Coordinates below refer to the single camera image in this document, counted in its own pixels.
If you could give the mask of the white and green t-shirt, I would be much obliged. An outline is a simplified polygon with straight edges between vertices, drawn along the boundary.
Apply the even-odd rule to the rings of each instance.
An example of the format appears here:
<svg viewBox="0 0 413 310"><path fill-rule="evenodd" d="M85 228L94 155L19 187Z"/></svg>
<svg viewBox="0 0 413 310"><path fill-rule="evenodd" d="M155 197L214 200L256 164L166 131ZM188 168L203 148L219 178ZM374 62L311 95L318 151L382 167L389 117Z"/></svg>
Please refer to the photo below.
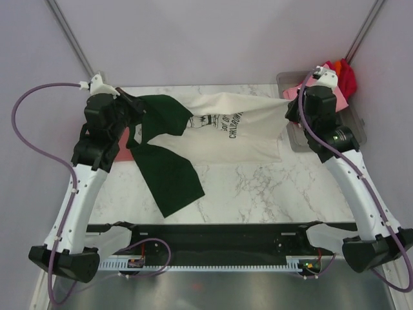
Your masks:
<svg viewBox="0 0 413 310"><path fill-rule="evenodd" d="M277 139L288 100L229 92L139 97L142 115L128 127L126 149L161 214L202 198L196 165L280 161Z"/></svg>

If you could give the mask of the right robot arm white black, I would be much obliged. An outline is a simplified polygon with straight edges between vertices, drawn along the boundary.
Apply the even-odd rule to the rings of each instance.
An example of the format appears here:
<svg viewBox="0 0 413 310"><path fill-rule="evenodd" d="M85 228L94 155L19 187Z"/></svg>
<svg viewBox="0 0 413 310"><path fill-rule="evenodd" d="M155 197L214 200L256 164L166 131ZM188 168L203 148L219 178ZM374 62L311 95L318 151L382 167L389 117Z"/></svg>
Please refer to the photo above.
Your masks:
<svg viewBox="0 0 413 310"><path fill-rule="evenodd" d="M412 229L402 228L378 194L352 131L336 120L332 89L321 85L298 89L285 117L303 126L310 149L337 181L357 227L346 231L310 222L295 239L297 250L310 254L322 248L340 254L357 273L407 258Z"/></svg>

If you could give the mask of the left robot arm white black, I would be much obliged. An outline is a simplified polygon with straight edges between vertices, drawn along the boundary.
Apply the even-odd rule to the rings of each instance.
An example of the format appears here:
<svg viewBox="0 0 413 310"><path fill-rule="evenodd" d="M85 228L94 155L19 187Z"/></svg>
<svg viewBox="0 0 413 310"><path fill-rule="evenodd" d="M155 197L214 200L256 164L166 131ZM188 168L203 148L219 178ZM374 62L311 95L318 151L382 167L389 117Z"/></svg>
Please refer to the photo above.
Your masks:
<svg viewBox="0 0 413 310"><path fill-rule="evenodd" d="M90 225L97 195L119 153L125 129L143 116L143 102L117 87L102 90L86 101L86 122L69 164L68 189L55 223L42 245L31 247L28 258L42 270L88 283L99 264L118 251L134 254L141 237L132 224Z"/></svg>

